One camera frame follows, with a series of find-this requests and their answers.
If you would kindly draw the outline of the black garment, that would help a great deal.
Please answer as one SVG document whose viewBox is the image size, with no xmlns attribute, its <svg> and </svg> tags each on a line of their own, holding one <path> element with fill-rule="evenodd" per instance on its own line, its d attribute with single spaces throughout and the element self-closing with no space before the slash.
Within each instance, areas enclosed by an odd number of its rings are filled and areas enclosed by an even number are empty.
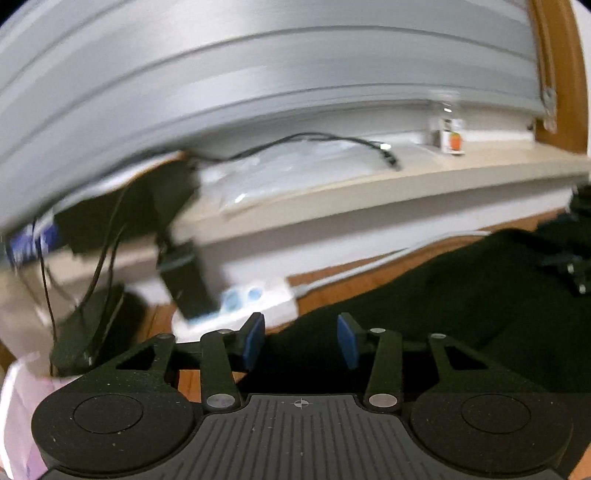
<svg viewBox="0 0 591 480">
<path fill-rule="evenodd" d="M 386 285 L 301 316 L 266 337 L 242 395 L 363 389 L 337 340 L 339 314 L 424 342 L 443 333 L 554 393 L 590 389 L 590 222 L 563 214 L 534 232 L 505 229 L 439 255 Z"/>
</svg>

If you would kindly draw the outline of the white power strip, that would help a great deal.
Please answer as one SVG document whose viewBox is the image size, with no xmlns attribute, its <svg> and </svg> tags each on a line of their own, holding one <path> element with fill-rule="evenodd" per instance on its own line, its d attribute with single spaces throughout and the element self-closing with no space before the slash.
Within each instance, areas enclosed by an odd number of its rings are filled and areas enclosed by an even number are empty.
<svg viewBox="0 0 591 480">
<path fill-rule="evenodd" d="M 298 317 L 297 300 L 286 278 L 235 285 L 221 293 L 221 306 L 213 313 L 185 319 L 176 311 L 171 331 L 178 343 L 197 342 L 217 330 L 237 331 L 253 313 L 262 313 L 267 328 L 276 328 Z"/>
</svg>

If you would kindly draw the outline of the black power adapter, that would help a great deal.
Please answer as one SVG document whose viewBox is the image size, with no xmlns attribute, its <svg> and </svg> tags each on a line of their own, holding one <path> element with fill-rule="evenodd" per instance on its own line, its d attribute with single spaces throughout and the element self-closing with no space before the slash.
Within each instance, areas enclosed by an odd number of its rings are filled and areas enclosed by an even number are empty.
<svg viewBox="0 0 591 480">
<path fill-rule="evenodd" d="M 197 246 L 174 240 L 170 231 L 195 196 L 193 169 L 170 161 L 54 213 L 52 224 L 64 246 L 76 256 L 97 256 L 88 287 L 64 319 L 51 351 L 57 375 L 86 373 L 130 346 L 145 303 L 125 280 L 142 270 L 159 275 L 170 302 L 185 317 L 217 309 Z"/>
</svg>

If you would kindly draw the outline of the white window sill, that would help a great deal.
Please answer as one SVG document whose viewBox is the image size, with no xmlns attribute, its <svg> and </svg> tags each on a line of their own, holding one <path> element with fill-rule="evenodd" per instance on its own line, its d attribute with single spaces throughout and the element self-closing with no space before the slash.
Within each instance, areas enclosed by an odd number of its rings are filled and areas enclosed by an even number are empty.
<svg viewBox="0 0 591 480">
<path fill-rule="evenodd" d="M 400 145 L 400 172 L 327 185 L 223 213 L 198 202 L 172 226 L 216 284 L 287 277 L 564 207 L 590 160 L 526 141 L 470 144 L 461 157 Z"/>
</svg>

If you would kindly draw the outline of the clear plastic bag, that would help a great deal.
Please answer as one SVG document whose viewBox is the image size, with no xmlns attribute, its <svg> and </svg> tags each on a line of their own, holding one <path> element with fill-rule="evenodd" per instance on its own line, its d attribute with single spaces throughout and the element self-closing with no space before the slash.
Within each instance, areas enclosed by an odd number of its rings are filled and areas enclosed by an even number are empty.
<svg viewBox="0 0 591 480">
<path fill-rule="evenodd" d="M 280 196 L 396 170 L 393 146 L 363 139 L 305 139 L 198 171 L 199 199 L 223 214 Z"/>
</svg>

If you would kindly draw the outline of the clear jar with orange label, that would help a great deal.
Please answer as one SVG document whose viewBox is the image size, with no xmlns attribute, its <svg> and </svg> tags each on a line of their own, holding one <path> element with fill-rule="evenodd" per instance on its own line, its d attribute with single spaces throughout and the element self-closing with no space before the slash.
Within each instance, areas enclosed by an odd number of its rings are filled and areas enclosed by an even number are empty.
<svg viewBox="0 0 591 480">
<path fill-rule="evenodd" d="M 457 92 L 437 91 L 431 99 L 429 130 L 431 141 L 442 154 L 464 154 L 465 121 Z"/>
</svg>

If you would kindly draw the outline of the grey window blind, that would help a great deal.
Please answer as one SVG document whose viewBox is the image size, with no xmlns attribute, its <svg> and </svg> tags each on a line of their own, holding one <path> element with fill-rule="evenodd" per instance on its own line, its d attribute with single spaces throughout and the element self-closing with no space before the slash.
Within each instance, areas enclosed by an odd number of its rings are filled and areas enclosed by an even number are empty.
<svg viewBox="0 0 591 480">
<path fill-rule="evenodd" d="M 143 152 L 438 90 L 540 115 L 524 1 L 28 1 L 1 28 L 1 227 Z"/>
</svg>

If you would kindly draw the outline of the brown wooden window frame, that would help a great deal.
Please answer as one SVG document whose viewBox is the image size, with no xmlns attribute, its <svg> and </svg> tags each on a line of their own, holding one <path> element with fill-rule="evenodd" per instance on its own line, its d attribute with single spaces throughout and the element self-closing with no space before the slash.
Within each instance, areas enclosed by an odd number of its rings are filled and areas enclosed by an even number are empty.
<svg viewBox="0 0 591 480">
<path fill-rule="evenodd" d="M 536 37 L 538 72 L 542 99 L 542 80 L 539 53 L 539 26 L 550 31 L 557 88 L 557 132 L 544 129 L 544 113 L 533 123 L 535 139 L 539 143 L 562 150 L 586 154 L 589 146 L 588 86 L 581 35 L 570 1 L 531 1 L 529 15 Z"/>
</svg>

